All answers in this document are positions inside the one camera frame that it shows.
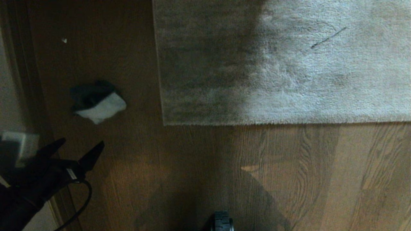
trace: white power outlet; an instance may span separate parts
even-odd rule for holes
[[[37,134],[9,131],[3,132],[2,141],[16,141],[20,144],[15,165],[16,168],[24,167],[24,160],[36,155],[37,149],[39,148],[39,138],[40,136]]]

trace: wooden floor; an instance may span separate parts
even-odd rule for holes
[[[106,143],[84,231],[195,231],[215,210],[241,231],[411,230],[409,123],[164,127],[151,1],[28,7],[60,156]],[[69,96],[97,79],[128,103],[98,126],[70,114]],[[86,189],[70,190],[79,208]]]

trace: gray rug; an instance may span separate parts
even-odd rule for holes
[[[409,0],[154,0],[165,125],[406,121]]]

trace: black power cord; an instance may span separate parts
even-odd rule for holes
[[[91,184],[86,181],[86,180],[72,180],[70,182],[71,183],[83,183],[87,186],[88,188],[88,197],[87,200],[84,202],[83,206],[68,220],[66,221],[66,223],[64,223],[62,226],[60,226],[58,229],[54,230],[54,231],[60,231],[63,230],[65,227],[67,227],[70,223],[72,223],[75,219],[77,219],[77,217],[79,217],[79,215],[85,210],[85,208],[87,207],[88,203],[90,202],[91,199],[91,195],[93,194],[93,189],[91,188]]]

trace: black wheel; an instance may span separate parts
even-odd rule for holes
[[[234,231],[233,219],[229,217],[227,211],[216,211],[213,222],[211,231]]]

